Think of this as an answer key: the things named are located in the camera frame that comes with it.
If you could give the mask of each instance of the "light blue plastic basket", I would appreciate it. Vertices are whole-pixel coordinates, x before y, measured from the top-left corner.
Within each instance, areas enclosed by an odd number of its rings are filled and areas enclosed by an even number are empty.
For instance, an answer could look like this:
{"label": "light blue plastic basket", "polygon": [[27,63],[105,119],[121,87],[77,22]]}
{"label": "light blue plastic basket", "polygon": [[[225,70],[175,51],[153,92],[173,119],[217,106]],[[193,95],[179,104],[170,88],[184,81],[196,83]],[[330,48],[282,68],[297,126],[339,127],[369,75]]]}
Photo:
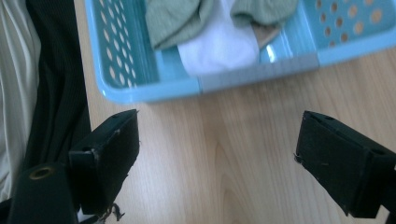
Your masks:
{"label": "light blue plastic basket", "polygon": [[177,48],[153,51],[145,0],[86,0],[96,82],[109,100],[161,101],[283,77],[396,45],[396,0],[300,0],[260,64],[189,77]]}

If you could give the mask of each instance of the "wooden floor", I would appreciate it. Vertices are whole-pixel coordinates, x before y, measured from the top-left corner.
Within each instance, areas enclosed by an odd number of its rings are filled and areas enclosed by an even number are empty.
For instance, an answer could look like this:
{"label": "wooden floor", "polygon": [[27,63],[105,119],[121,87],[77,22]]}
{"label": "wooden floor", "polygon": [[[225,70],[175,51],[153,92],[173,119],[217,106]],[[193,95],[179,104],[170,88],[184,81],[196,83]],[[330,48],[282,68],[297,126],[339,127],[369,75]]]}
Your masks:
{"label": "wooden floor", "polygon": [[[385,223],[346,217],[293,159],[302,114],[327,114],[396,149],[396,49],[318,71],[159,104],[97,90],[76,0],[92,127],[137,108],[141,151],[116,200],[119,223]],[[111,217],[107,223],[117,223]]]}

